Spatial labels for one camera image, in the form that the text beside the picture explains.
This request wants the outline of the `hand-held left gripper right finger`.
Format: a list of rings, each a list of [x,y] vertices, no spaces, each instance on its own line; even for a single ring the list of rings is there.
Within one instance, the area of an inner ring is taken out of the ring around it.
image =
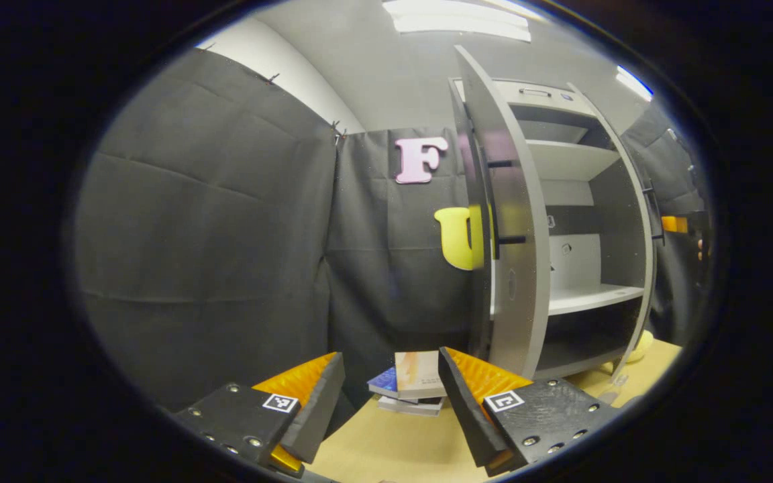
[[[531,381],[450,347],[438,351],[438,374],[470,455],[488,477],[544,464],[621,412],[565,379]]]

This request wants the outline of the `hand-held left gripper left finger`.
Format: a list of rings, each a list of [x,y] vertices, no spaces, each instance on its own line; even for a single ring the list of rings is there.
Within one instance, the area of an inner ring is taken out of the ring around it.
[[[174,418],[221,453],[301,479],[325,440],[344,379],[343,354],[331,352],[251,387],[228,382]]]

